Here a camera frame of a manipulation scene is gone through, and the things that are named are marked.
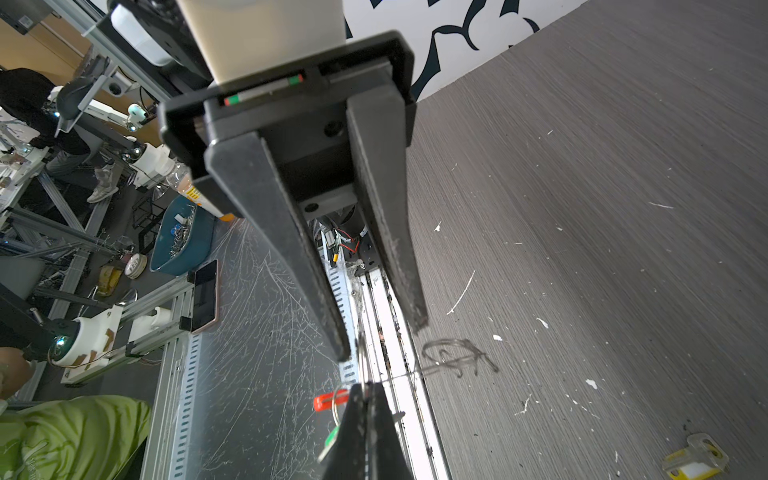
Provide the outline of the green key tag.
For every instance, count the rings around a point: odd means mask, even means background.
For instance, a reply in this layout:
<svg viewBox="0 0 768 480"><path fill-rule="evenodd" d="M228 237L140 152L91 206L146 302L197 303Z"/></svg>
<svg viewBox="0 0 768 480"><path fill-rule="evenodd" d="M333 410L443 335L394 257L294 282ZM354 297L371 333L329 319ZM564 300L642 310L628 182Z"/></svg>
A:
<svg viewBox="0 0 768 480"><path fill-rule="evenodd" d="M317 460L320 464L322 464L325 461L325 459L330 454L332 448L334 447L337 440L338 432L339 432L339 426L335 426L326 437L323 444L323 448L317 457Z"/></svg>

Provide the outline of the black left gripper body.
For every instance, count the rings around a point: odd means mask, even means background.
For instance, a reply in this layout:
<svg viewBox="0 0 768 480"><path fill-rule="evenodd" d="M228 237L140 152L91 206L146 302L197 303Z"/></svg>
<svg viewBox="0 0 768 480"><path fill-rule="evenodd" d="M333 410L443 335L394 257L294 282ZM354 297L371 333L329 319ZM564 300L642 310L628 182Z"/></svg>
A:
<svg viewBox="0 0 768 480"><path fill-rule="evenodd" d="M161 137L191 170L193 185L224 214L238 208L205 166L216 143L257 132L273 151L297 202L352 181L347 100L392 83L405 104L405 140L413 136L410 90L414 54L389 31L335 47L223 85L177 96L160 107Z"/></svg>

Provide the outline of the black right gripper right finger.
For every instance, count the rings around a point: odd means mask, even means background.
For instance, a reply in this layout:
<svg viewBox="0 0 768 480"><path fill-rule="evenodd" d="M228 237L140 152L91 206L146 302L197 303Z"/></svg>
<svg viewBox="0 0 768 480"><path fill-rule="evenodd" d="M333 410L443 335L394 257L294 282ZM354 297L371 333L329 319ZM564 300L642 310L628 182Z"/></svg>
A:
<svg viewBox="0 0 768 480"><path fill-rule="evenodd" d="M367 478L406 480L413 475L397 432L384 386L381 383L365 385L365 444Z"/></svg>

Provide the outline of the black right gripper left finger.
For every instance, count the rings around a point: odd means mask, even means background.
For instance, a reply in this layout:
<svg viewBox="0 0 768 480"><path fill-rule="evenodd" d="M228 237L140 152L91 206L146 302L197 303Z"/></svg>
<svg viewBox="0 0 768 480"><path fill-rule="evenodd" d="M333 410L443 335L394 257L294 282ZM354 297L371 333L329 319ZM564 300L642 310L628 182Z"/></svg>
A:
<svg viewBox="0 0 768 480"><path fill-rule="evenodd" d="M366 476L367 401L361 384L353 385L336 443L325 460L322 479L363 480Z"/></svg>

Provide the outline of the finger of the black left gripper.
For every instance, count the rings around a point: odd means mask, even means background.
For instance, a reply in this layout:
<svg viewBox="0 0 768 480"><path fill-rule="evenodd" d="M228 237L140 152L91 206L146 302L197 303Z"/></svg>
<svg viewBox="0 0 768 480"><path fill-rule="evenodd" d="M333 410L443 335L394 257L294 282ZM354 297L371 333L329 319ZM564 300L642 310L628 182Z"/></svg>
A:
<svg viewBox="0 0 768 480"><path fill-rule="evenodd" d="M266 141L255 132L217 141L205 165L219 187L267 240L291 273L309 316L338 361L351 357L345 324L307 222L299 212Z"/></svg>
<svg viewBox="0 0 768 480"><path fill-rule="evenodd" d="M350 97L347 124L358 203L413 332L429 322L408 215L406 106L392 84Z"/></svg>

